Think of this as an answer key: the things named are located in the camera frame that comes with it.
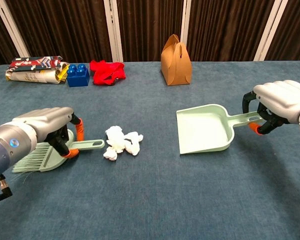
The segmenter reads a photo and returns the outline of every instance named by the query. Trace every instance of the white tissue paper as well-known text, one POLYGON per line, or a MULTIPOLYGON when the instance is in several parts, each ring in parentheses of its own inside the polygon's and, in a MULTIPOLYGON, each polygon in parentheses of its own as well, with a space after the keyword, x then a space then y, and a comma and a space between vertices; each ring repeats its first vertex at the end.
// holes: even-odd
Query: white tissue paper
POLYGON ((111 161, 117 160, 118 154, 122 153, 124 149, 136 156, 140 151, 140 144, 144 136, 138 134, 136 131, 129 132, 124 135, 122 128, 119 126, 112 126, 105 131, 108 140, 106 141, 110 146, 106 149, 103 156, 111 161))

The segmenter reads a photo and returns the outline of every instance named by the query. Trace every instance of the dustpan handle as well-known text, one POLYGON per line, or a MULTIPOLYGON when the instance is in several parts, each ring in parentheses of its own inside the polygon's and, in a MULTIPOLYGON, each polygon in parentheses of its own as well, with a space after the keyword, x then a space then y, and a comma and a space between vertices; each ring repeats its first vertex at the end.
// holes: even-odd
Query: dustpan handle
POLYGON ((264 119, 256 111, 228 117, 228 123, 233 127, 246 126, 250 123, 260 123, 263 120, 264 119))
POLYGON ((105 141, 102 139, 96 140, 86 140, 86 141, 74 141, 71 144, 71 149, 79 150, 92 150, 92 149, 102 149, 105 146, 105 141))

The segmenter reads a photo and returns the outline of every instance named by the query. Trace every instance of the table surface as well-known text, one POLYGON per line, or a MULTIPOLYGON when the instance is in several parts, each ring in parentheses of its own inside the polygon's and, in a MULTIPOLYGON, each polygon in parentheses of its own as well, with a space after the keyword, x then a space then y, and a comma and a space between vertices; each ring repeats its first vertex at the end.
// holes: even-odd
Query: table surface
MULTIPOLYGON (((160 62, 125 63, 113 86, 6 81, 0 124, 34 109, 72 107, 85 139, 105 130, 144 135, 137 156, 82 151, 49 172, 5 172, 13 196, 0 202, 2 239, 300 239, 300 130, 258 136, 236 127, 224 151, 179 154, 176 111, 220 104, 242 112, 257 84, 300 82, 300 61, 193 62, 192 83, 167 86, 160 62)), ((257 102, 252 103, 256 110, 257 102)))

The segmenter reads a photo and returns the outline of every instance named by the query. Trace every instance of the light green dustpan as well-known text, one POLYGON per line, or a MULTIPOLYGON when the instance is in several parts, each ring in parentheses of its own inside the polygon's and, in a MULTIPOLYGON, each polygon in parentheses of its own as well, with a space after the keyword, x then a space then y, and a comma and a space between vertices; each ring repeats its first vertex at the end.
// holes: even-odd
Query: light green dustpan
POLYGON ((225 150, 234 139, 234 127, 263 121, 256 111, 231 116, 218 104, 178 110, 176 119, 180 154, 225 150))
MULTIPOLYGON (((74 133, 68 129, 69 141, 65 144, 69 149, 93 150, 102 149, 105 142, 102 139, 74 141, 74 133)), ((47 142, 41 142, 36 145, 33 152, 18 161, 12 169, 13 173, 24 172, 46 172, 53 170, 62 165, 67 159, 59 155, 59 153, 47 142)))

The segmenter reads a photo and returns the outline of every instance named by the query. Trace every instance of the orange fingertip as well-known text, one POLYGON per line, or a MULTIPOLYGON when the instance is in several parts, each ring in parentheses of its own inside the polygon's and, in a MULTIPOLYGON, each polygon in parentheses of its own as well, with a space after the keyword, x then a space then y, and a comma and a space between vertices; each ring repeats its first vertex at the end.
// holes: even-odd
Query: orange fingertip
POLYGON ((66 159, 71 159, 71 158, 77 156, 78 154, 79 154, 79 149, 74 148, 74 149, 70 149, 69 153, 63 157, 66 159))
POLYGON ((252 131, 254 131, 256 134, 258 134, 258 135, 260 135, 260 136, 262 135, 262 134, 260 134, 260 133, 258 132, 258 128, 260 127, 259 124, 255 123, 255 122, 252 122, 252 123, 249 123, 248 125, 249 125, 249 128, 250 128, 252 131))
POLYGON ((85 139, 84 122, 82 121, 81 118, 79 119, 80 119, 80 123, 75 125, 76 140, 83 141, 85 139))

